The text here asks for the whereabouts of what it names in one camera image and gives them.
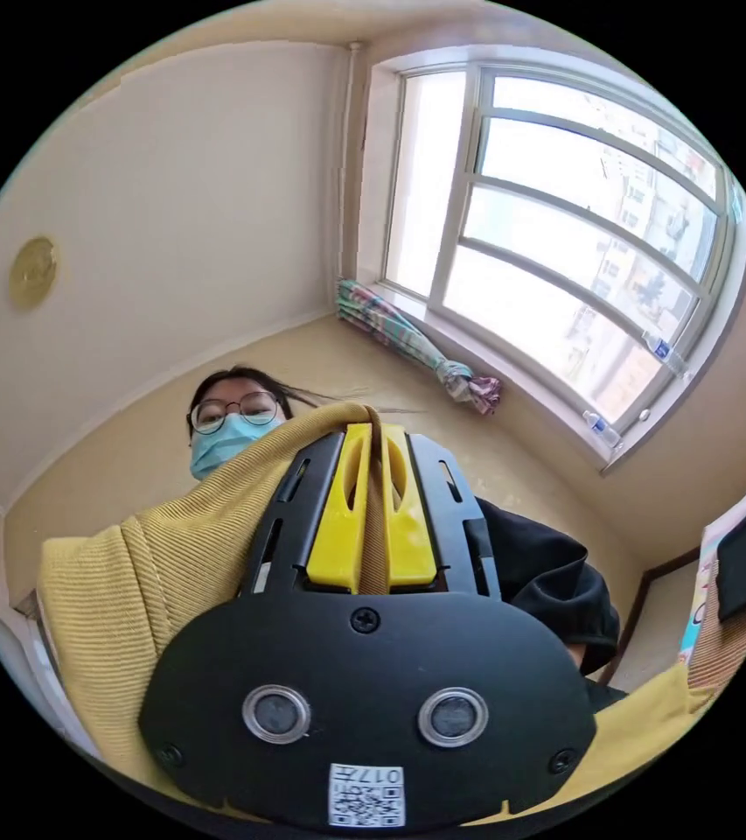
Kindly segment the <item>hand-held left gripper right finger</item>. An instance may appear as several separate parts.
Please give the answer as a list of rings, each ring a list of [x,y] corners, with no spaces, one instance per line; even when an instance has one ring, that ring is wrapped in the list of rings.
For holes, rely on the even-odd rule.
[[[380,460],[387,587],[427,588],[436,579],[437,565],[420,481],[401,426],[381,426]]]

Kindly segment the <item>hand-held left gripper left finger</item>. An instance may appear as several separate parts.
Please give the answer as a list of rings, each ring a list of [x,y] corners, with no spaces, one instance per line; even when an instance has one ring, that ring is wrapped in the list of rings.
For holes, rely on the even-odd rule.
[[[306,575],[318,589],[358,593],[366,531],[373,427],[346,428]]]

